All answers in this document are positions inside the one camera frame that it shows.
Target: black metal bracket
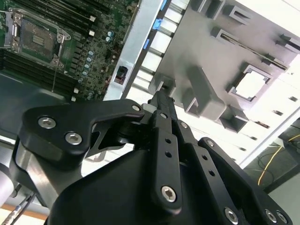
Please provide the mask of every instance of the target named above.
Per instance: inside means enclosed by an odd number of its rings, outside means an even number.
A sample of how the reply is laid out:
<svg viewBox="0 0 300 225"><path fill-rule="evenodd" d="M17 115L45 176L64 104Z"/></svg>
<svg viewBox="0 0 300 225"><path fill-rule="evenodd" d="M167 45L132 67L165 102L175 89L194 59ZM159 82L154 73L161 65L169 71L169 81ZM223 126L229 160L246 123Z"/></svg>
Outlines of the black metal bracket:
<svg viewBox="0 0 300 225"><path fill-rule="evenodd" d="M282 208L213 140L194 138L189 125L178 120L172 98L159 91L149 104L156 110L118 100L36 108L24 114L20 142L49 164L48 171L52 166L69 173L86 155L135 144L132 152L66 187L51 209L48 225L93 225L99 220L131 225L285 225L284 219L292 225ZM43 117L56 125L41 126ZM82 141L70 144L69 132L80 134Z"/></svg>
<svg viewBox="0 0 300 225"><path fill-rule="evenodd" d="M96 123L105 121L112 126L118 121L139 121L143 116L142 108L128 99L34 108L23 115L19 138L32 153L58 167L72 169L80 165L87 154ZM53 119L55 127L42 127L38 122L41 118ZM79 134L82 141L68 143L66 135L69 133Z"/></svg>

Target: rectangular cutout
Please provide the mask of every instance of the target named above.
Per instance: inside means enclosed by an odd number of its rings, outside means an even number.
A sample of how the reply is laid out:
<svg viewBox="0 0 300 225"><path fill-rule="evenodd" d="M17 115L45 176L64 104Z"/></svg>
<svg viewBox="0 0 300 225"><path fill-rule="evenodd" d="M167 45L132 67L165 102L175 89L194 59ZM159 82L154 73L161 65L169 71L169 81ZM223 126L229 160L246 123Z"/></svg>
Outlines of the rectangular cutout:
<svg viewBox="0 0 300 225"><path fill-rule="evenodd" d="M278 116L282 116L283 115L283 113L280 112L280 111L278 111L278 110L273 110L272 112L275 113L275 114L277 114Z"/></svg>
<svg viewBox="0 0 300 225"><path fill-rule="evenodd" d="M231 39L233 39L235 41L239 41L239 39L236 36L234 36L234 35L226 32L225 30L223 30L223 29L221 29L219 27L214 27L211 30L210 34L213 37L215 37L217 40L219 40L219 41L221 41L221 42L223 42L225 44L229 43L229 41L228 41L228 39L226 39L226 37L229 37L229 38L231 38Z"/></svg>
<svg viewBox="0 0 300 225"><path fill-rule="evenodd" d="M264 124L264 123L262 123L260 121L256 121L255 123L258 124L258 125L260 125L260 126L262 126L262 127L264 127L264 128L266 128L266 129L270 128L270 126L268 126L267 124Z"/></svg>
<svg viewBox="0 0 300 225"><path fill-rule="evenodd" d="M289 99L292 100L293 102L297 102L298 101L298 99L296 97L294 97L294 96L289 97Z"/></svg>
<svg viewBox="0 0 300 225"><path fill-rule="evenodd" d="M126 67L119 67L118 72L116 74L116 78L114 79L114 82L123 85L123 83L126 79L127 72L128 72L128 69Z"/></svg>
<svg viewBox="0 0 300 225"><path fill-rule="evenodd" d="M293 53L300 54L300 41L285 35L281 35L280 37L283 41L279 41L277 44L283 46Z"/></svg>
<svg viewBox="0 0 300 225"><path fill-rule="evenodd" d="M226 6L224 14L234 19L235 21L249 25L252 15L237 6Z"/></svg>
<svg viewBox="0 0 300 225"><path fill-rule="evenodd" d="M262 60L263 63L267 64L268 66L272 67L272 68L277 68L283 71L287 71L288 67L284 65L284 63L282 61L280 61L279 59L267 54L265 56L265 59Z"/></svg>
<svg viewBox="0 0 300 225"><path fill-rule="evenodd" d="M207 17L216 20L224 4L225 4L225 0L212 0L210 6L206 11Z"/></svg>

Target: bolt head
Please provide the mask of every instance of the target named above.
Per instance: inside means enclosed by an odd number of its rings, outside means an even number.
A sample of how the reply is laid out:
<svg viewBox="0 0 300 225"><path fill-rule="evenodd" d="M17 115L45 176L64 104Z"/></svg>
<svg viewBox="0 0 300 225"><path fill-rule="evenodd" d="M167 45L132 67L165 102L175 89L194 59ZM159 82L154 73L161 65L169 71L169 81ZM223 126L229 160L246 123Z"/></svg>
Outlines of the bolt head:
<svg viewBox="0 0 300 225"><path fill-rule="evenodd" d="M211 146L211 147L214 147L214 146L215 146L214 143L213 143L211 140L207 140L207 144L208 144L209 146Z"/></svg>
<svg viewBox="0 0 300 225"><path fill-rule="evenodd" d="M185 122L181 122L180 125L182 125L185 129L188 128L188 125Z"/></svg>
<svg viewBox="0 0 300 225"><path fill-rule="evenodd" d="M176 193L171 187L163 186L161 188L161 193L168 202L173 203L176 201Z"/></svg>
<svg viewBox="0 0 300 225"><path fill-rule="evenodd" d="M79 145L83 141L82 137L74 132L67 133L65 139L71 145Z"/></svg>
<svg viewBox="0 0 300 225"><path fill-rule="evenodd" d="M269 210L266 210L267 217L269 220L271 220L273 223L277 223L276 217L271 213Z"/></svg>
<svg viewBox="0 0 300 225"><path fill-rule="evenodd" d="M167 119L167 118L168 118L168 116L167 116L166 114L164 114L164 113L161 113L160 116L161 116L162 118L164 118L164 119Z"/></svg>
<svg viewBox="0 0 300 225"><path fill-rule="evenodd" d="M239 219L238 217L236 216L236 214L228 207L225 207L225 216L226 218L234 225L237 225L239 224Z"/></svg>
<svg viewBox="0 0 300 225"><path fill-rule="evenodd" d="M140 110L141 110L140 107L138 107L138 106L136 106L136 105L133 105L132 108L133 108L134 110L136 110L136 111L140 111Z"/></svg>
<svg viewBox="0 0 300 225"><path fill-rule="evenodd" d="M39 126L45 129L52 129L56 126L56 122L54 119L49 117L42 117L38 120Z"/></svg>
<svg viewBox="0 0 300 225"><path fill-rule="evenodd" d="M285 218L284 215L282 215L281 212L277 211L277 215L279 216L279 218L280 218L285 224L287 224L287 219Z"/></svg>

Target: ram slot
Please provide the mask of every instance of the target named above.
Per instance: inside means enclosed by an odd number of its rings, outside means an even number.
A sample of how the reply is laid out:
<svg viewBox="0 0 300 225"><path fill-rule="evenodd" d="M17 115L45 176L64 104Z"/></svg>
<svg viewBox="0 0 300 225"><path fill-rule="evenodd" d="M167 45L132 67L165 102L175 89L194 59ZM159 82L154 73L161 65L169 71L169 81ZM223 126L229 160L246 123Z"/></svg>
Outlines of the ram slot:
<svg viewBox="0 0 300 225"><path fill-rule="evenodd" d="M105 14L109 14L109 12L110 12L109 7L106 7L95 0L83 0L83 1L86 2L87 4L90 4L91 6L95 7L95 9L99 10L100 12L103 12Z"/></svg>
<svg viewBox="0 0 300 225"><path fill-rule="evenodd" d="M34 11L40 15L44 15L47 18L65 26L66 28L69 28L71 30L77 31L78 33L82 34L83 36L87 36L89 29L85 29L83 27L78 26L76 23L74 24L73 22L70 22L68 19L64 19L61 16L51 13L49 11L47 11L44 8L39 7L38 5L34 5L32 3L30 3L30 0L27 1L23 1L23 0L14 0L14 2L16 2L18 5L20 6L24 6L28 9L30 9L31 11Z"/></svg>
<svg viewBox="0 0 300 225"><path fill-rule="evenodd" d="M96 17L94 14L92 14L91 12L83 9L83 8L80 8L70 2L65 2L63 0L51 0L52 2L55 2L56 5L61 5L65 8L68 8L70 9L71 11L73 12L76 12L77 15L81 15L82 17L85 17L85 18L90 18L90 16L93 16L93 17Z"/></svg>
<svg viewBox="0 0 300 225"><path fill-rule="evenodd" d="M45 68L35 62L29 61L23 57L16 56L13 53L5 54L2 60L2 69L16 74L20 79L31 81L38 86L51 90L54 80L54 71ZM55 82L55 92L71 96L77 80L67 77L61 73L57 74Z"/></svg>
<svg viewBox="0 0 300 225"><path fill-rule="evenodd" d="M72 10L70 10L69 8L62 7L54 0L35 0L35 1L38 1L40 4L44 4L46 9L52 8L53 12L57 13L58 15L63 15L64 18L71 17L71 19L75 23L78 22L81 23L81 26L87 26L88 28L90 25L90 18L86 18L83 15L77 14Z"/></svg>

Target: cable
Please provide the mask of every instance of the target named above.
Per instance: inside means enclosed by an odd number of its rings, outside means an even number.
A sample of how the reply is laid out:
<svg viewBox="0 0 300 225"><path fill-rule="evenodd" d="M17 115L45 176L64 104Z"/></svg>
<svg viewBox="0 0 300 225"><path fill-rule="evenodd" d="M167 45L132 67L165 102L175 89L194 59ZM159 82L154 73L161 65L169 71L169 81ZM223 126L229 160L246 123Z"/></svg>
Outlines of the cable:
<svg viewBox="0 0 300 225"><path fill-rule="evenodd" d="M258 172L263 172L263 170L257 170L257 169L244 169L244 170L252 170L252 171L258 171ZM274 182L274 180L275 180L275 176L274 176L274 174L272 173L272 172L270 172L270 171L267 171L266 170L266 172L268 172L271 176L272 176L272 182L271 183L273 183Z"/></svg>
<svg viewBox="0 0 300 225"><path fill-rule="evenodd" d="M263 175L264 175L264 173L266 172L266 170L268 169L268 167L269 167L269 165L271 164L271 162L273 161L273 158L277 155L277 153L279 153L279 151L282 149L282 146L273 154L273 156L271 157L271 159L270 159L270 161L267 163L267 165L266 165L266 167L265 167L265 169L263 170L263 172L262 172L262 174L261 174L261 176L260 176L260 178L258 179L258 185L260 185L260 183L261 183L261 180L262 180L262 178L263 178Z"/></svg>
<svg viewBox="0 0 300 225"><path fill-rule="evenodd" d="M5 218L1 225L10 225L15 217L18 215L19 211L22 209L22 205L29 200L31 195L26 196L20 204L18 204L15 209Z"/></svg>
<svg viewBox="0 0 300 225"><path fill-rule="evenodd" d="M34 193L28 200L28 202L26 203L26 205L24 206L24 208L21 210L21 212L16 216L16 218L13 220L13 222L11 223L11 225L15 224L15 222L17 222L17 220L21 217L21 215L23 215L23 213L27 210L28 206L33 202L33 200L35 199L36 194Z"/></svg>
<svg viewBox="0 0 300 225"><path fill-rule="evenodd" d="M297 135L297 136L295 136L295 137L292 137L292 138L289 140L289 142L292 141L292 140L294 140L294 139L296 139L297 137L300 137L300 135Z"/></svg>

